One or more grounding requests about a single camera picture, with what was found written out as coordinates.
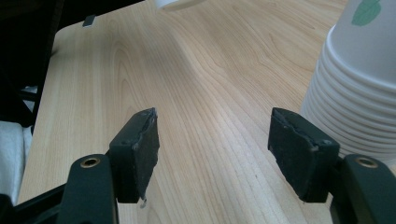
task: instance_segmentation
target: green logo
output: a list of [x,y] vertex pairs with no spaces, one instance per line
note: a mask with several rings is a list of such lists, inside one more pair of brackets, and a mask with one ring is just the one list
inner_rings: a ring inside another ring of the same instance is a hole
[[381,12],[379,0],[363,0],[353,15],[352,24],[363,26],[373,21]]

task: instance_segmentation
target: white paper cup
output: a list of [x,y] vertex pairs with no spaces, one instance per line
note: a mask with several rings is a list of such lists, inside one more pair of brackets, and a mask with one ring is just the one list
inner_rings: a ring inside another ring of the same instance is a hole
[[173,11],[192,7],[204,1],[205,0],[155,0],[155,4],[157,5],[157,8],[161,8],[166,11]]
[[357,153],[393,164],[396,1],[366,2],[350,0],[330,30],[301,114],[340,143],[342,156]]

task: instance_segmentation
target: white object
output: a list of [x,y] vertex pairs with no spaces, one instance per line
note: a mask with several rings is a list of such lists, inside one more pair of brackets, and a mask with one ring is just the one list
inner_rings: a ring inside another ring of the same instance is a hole
[[32,141],[30,128],[0,121],[0,193],[17,204],[23,170]]
[[358,153],[396,162],[396,1],[350,0],[328,33],[301,114]]
[[155,4],[157,5],[157,8],[161,8],[166,11],[173,11],[192,7],[204,1],[205,0],[155,0]]

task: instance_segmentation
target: wood grain surface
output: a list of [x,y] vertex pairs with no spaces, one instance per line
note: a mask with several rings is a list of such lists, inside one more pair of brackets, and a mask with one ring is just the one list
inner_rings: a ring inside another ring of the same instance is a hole
[[175,12],[145,1],[56,36],[24,202],[105,153],[132,114],[158,110],[148,204],[120,223],[331,223],[302,203],[267,150],[274,106],[298,112],[346,0],[207,0]]

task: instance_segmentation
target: paper cup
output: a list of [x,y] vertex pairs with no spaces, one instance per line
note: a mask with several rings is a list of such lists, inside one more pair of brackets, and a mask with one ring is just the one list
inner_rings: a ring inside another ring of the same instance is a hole
[[204,1],[205,0],[155,0],[155,4],[157,5],[157,8],[161,8],[166,11],[173,11],[192,7]]
[[320,53],[301,114],[341,156],[396,163],[395,11],[393,0],[350,0]]

